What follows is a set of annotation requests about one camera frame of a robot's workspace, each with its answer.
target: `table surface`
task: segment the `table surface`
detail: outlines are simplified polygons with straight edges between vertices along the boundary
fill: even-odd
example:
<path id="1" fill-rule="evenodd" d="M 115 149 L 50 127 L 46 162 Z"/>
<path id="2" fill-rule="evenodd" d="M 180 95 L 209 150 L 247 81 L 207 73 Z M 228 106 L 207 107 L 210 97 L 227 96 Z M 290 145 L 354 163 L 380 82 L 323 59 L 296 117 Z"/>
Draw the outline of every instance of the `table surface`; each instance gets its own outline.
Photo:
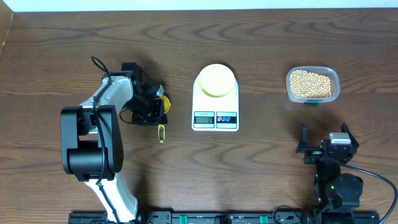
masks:
<path id="1" fill-rule="evenodd" d="M 302 122 L 319 145 L 346 121 L 360 143 L 352 166 L 398 184 L 398 10 L 18 13 L 0 59 L 0 222 L 66 223 L 104 210 L 61 164 L 60 112 L 100 86 L 103 73 L 137 62 L 172 100 L 167 139 L 119 122 L 123 173 L 146 208 L 269 211 L 317 203 L 315 166 L 295 154 Z M 212 63 L 239 82 L 236 133 L 191 129 L 192 85 Z M 285 76 L 300 65 L 334 69 L 341 93 L 318 106 L 292 103 Z M 383 216 L 393 191 L 366 174 L 362 210 Z M 389 223 L 398 220 L 395 211 Z"/>

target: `green connector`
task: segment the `green connector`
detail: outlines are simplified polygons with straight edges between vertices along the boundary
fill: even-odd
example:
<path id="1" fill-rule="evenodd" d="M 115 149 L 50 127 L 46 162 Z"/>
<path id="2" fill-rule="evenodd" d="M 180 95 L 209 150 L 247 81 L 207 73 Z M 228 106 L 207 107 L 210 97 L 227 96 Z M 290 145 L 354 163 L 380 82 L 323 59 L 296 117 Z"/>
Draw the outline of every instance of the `green connector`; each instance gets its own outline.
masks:
<path id="1" fill-rule="evenodd" d="M 268 224 L 268 216 L 260 216 L 260 224 Z"/>
<path id="2" fill-rule="evenodd" d="M 188 216 L 180 215 L 180 224 L 188 224 Z"/>

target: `plastic container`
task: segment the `plastic container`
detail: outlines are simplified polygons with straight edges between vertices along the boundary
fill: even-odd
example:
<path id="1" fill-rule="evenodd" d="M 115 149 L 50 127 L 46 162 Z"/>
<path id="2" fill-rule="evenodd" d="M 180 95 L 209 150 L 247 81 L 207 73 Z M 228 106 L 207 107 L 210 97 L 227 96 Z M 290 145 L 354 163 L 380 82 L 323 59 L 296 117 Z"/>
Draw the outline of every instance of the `plastic container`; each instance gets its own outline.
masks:
<path id="1" fill-rule="evenodd" d="M 331 86 L 331 97 L 324 97 L 324 98 L 305 98 L 299 97 L 293 94 L 292 87 L 290 86 L 290 76 L 292 72 L 296 70 L 305 70 L 308 72 L 313 72 L 319 75 L 324 75 L 330 78 L 330 86 Z M 337 73 L 328 67 L 319 67 L 319 66 L 301 66 L 295 67 L 291 69 L 291 71 L 286 76 L 286 89 L 287 94 L 291 102 L 294 103 L 326 103 L 331 102 L 337 98 L 340 94 L 340 83 L 338 81 Z"/>

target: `beans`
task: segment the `beans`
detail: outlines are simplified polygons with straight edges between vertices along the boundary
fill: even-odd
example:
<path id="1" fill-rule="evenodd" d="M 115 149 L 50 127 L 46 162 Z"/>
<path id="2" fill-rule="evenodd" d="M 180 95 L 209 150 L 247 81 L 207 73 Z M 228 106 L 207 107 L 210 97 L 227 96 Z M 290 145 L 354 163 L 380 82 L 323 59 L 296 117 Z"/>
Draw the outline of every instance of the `beans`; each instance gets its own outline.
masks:
<path id="1" fill-rule="evenodd" d="M 296 70 L 290 76 L 294 95 L 306 98 L 331 97 L 330 78 L 305 70 Z"/>

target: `white wall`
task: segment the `white wall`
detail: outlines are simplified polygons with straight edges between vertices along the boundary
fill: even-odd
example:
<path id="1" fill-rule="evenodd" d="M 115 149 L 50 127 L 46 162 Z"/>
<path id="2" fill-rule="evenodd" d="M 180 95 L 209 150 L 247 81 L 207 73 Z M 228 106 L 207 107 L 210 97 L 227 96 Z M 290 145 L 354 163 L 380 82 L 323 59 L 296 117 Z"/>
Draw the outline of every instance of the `white wall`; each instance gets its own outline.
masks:
<path id="1" fill-rule="evenodd" d="M 14 12 L 398 7 L 398 0 L 3 0 L 3 1 Z"/>

